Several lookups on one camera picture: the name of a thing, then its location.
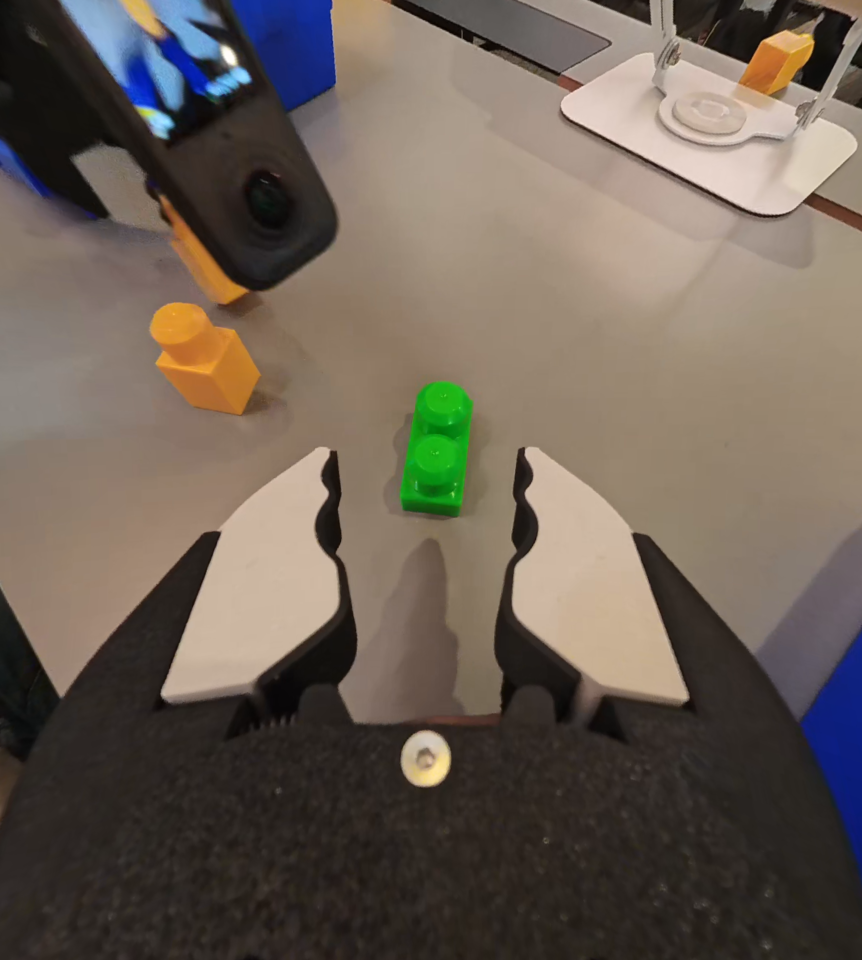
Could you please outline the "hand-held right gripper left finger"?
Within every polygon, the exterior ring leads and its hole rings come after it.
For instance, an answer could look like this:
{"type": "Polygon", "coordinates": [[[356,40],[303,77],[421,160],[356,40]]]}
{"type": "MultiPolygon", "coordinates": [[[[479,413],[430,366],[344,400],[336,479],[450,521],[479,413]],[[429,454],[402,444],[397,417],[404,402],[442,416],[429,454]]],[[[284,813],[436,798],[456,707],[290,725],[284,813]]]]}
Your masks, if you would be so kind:
{"type": "Polygon", "coordinates": [[[166,704],[261,695],[294,708],[305,689],[344,680],[357,630],[340,504],[338,453],[318,447],[221,525],[161,688],[166,704]]]}

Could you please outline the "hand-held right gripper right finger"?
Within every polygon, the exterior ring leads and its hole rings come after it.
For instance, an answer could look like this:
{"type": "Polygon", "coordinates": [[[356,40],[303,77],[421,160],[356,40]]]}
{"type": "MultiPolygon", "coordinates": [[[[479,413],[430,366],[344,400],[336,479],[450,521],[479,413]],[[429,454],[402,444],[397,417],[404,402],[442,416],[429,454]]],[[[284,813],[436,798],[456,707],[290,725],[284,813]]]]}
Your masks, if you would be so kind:
{"type": "Polygon", "coordinates": [[[689,692],[627,522],[536,446],[517,452],[513,553],[494,652],[502,704],[544,689],[556,711],[605,697],[683,707],[689,692]]]}

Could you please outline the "orange mega block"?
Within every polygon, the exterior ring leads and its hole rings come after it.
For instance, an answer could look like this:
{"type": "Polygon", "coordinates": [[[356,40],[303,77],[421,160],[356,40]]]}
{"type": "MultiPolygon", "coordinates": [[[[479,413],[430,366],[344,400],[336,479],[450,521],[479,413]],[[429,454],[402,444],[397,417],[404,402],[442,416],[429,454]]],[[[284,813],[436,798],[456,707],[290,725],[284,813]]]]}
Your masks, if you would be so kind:
{"type": "Polygon", "coordinates": [[[240,416],[260,372],[236,330],[216,326],[203,308],[169,303],[153,315],[156,366],[191,406],[240,416]]]}
{"type": "Polygon", "coordinates": [[[251,293],[221,270],[217,261],[203,246],[169,203],[164,204],[172,227],[171,245],[191,275],[198,289],[217,306],[231,306],[251,293]]]}

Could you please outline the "green mega block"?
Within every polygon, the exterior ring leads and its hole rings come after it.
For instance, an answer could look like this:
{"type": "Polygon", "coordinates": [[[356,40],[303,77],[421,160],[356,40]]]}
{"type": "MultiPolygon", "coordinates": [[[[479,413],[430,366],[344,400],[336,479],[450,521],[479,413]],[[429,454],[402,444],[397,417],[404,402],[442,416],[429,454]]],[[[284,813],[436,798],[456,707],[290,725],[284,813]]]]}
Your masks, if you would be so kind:
{"type": "Polygon", "coordinates": [[[451,381],[434,381],[418,392],[400,486],[404,512],[461,514],[473,407],[469,394],[451,381]]]}

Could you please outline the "black flat panel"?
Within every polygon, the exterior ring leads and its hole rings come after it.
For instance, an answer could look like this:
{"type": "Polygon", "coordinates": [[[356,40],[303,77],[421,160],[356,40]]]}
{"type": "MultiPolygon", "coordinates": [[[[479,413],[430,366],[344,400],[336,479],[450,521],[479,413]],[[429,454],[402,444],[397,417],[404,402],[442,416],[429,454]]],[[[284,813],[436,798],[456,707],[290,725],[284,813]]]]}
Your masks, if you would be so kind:
{"type": "Polygon", "coordinates": [[[600,55],[608,65],[639,51],[643,30],[634,19],[593,2],[393,1],[391,6],[555,78],[600,55]]]}

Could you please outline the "white board stand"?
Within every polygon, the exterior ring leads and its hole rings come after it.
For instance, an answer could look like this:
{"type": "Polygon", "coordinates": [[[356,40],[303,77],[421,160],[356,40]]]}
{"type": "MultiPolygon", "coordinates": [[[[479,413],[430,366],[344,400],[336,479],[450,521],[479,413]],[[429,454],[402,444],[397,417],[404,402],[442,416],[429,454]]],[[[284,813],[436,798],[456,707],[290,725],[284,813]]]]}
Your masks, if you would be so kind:
{"type": "Polygon", "coordinates": [[[819,93],[790,106],[681,57],[674,4],[651,2],[653,52],[638,54],[567,94],[563,117],[738,210],[796,210],[857,150],[821,114],[862,44],[862,2],[819,93]]]}

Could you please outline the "orange plastic object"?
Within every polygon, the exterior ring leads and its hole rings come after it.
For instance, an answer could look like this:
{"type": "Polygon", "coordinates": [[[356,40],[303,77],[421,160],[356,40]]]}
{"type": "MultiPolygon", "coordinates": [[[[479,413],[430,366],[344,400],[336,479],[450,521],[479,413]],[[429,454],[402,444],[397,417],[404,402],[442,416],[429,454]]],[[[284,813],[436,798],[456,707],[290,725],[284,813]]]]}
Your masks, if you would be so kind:
{"type": "Polygon", "coordinates": [[[814,50],[810,32],[782,30],[764,38],[754,51],[739,86],[773,96],[787,88],[814,50]]]}

